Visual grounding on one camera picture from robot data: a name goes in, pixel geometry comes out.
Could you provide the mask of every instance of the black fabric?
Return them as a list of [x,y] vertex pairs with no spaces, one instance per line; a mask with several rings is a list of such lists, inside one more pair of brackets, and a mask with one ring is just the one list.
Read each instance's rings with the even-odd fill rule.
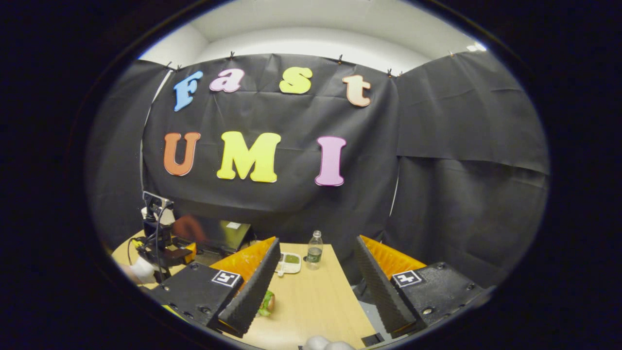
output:
[[531,244],[548,176],[481,161],[402,157],[383,243],[449,263],[484,288],[502,281]]
[[549,173],[546,139],[520,84],[489,52],[464,52],[397,79],[397,154],[491,161]]
[[[289,67],[313,72],[311,89],[282,93],[279,82]],[[212,80],[224,69],[245,71],[241,88],[213,92]],[[197,70],[193,101],[178,112],[174,85]],[[371,104],[361,108],[346,99],[343,77],[360,74],[371,89]],[[250,55],[186,67],[173,74],[154,101],[143,135],[144,185],[198,215],[249,223],[259,239],[276,235],[282,242],[307,243],[314,230],[332,244],[349,281],[361,279],[353,256],[354,237],[374,237],[389,216],[397,178],[397,88],[394,78],[360,65],[304,55]],[[275,183],[216,177],[226,131],[239,131],[247,146],[261,133],[277,133]],[[169,174],[163,164],[164,135],[199,132],[192,170]],[[318,186],[320,136],[346,139],[338,187]],[[183,161],[185,140],[177,145]]]
[[91,127],[86,193],[100,238],[113,250],[142,229],[141,135],[166,72],[153,62],[132,64],[103,100]]

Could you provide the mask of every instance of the white wall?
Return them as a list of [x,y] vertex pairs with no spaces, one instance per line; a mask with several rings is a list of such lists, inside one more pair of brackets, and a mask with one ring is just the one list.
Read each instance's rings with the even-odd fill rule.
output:
[[211,42],[197,57],[204,62],[249,54],[299,54],[339,58],[383,72],[408,71],[430,59],[405,47],[354,32],[324,28],[277,28],[236,35]]
[[161,39],[147,49],[140,57],[141,60],[157,62],[177,68],[185,67],[197,61],[197,57],[205,50],[207,39],[196,28],[190,25],[183,26]]

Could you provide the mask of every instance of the ceiling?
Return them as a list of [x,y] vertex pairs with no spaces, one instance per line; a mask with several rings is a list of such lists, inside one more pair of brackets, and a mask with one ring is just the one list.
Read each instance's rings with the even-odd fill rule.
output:
[[474,40],[401,0],[236,0],[192,21],[209,42],[262,29],[321,27],[369,35],[430,59]]

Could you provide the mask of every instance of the green food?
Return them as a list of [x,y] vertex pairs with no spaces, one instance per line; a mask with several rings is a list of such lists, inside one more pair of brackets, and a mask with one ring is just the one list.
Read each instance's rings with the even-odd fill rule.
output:
[[261,316],[270,316],[270,311],[268,311],[268,304],[270,303],[270,299],[272,299],[274,293],[267,290],[266,295],[264,296],[264,301],[261,303],[261,307],[259,308],[259,314]]
[[299,263],[300,259],[298,259],[298,257],[295,256],[295,255],[286,255],[285,256],[285,262],[287,262],[287,263]]

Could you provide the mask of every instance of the food container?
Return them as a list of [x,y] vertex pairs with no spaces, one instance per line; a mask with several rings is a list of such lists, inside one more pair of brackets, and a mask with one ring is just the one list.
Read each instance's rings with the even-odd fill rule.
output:
[[274,272],[278,274],[279,277],[283,277],[285,273],[297,273],[300,272],[300,267],[302,266],[302,258],[298,254],[281,252],[281,258],[279,259],[279,263],[276,265],[276,269]]

